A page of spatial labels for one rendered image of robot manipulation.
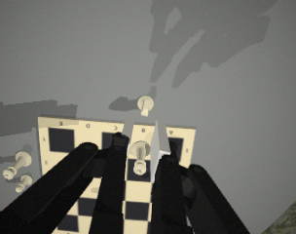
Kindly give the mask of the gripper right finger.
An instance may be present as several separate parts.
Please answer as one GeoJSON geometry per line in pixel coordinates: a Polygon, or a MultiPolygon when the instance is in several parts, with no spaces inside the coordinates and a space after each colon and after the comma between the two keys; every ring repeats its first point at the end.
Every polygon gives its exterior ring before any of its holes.
{"type": "Polygon", "coordinates": [[[164,120],[157,119],[155,125],[150,166],[150,234],[250,234],[202,166],[179,167],[164,120]]]}

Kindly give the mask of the black and cream chessboard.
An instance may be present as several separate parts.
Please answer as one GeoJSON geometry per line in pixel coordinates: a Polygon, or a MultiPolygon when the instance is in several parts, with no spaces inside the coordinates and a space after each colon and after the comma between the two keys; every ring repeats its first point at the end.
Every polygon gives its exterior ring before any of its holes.
{"type": "MultiPolygon", "coordinates": [[[[83,142],[92,142],[99,149],[109,148],[110,138],[122,132],[123,122],[38,116],[40,151],[43,175],[83,142]]],[[[150,234],[152,196],[150,154],[145,157],[146,173],[133,171],[136,156],[133,145],[145,141],[149,145],[155,125],[133,124],[129,154],[126,163],[124,187],[123,234],[150,234]]],[[[188,168],[191,161],[195,128],[166,126],[168,140],[177,144],[179,164],[188,168]]],[[[94,177],[91,184],[63,218],[53,234],[89,234],[93,209],[101,177],[94,177]]]]}

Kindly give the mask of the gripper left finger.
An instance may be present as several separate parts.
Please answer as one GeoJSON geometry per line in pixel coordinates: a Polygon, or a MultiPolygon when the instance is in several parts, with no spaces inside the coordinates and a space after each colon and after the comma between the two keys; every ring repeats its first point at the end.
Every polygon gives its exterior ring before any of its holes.
{"type": "Polygon", "coordinates": [[[109,149],[83,142],[27,188],[0,212],[0,234],[52,234],[94,177],[101,177],[101,182],[89,234],[123,234],[134,119],[135,114],[127,114],[122,132],[111,136],[109,149]]]}

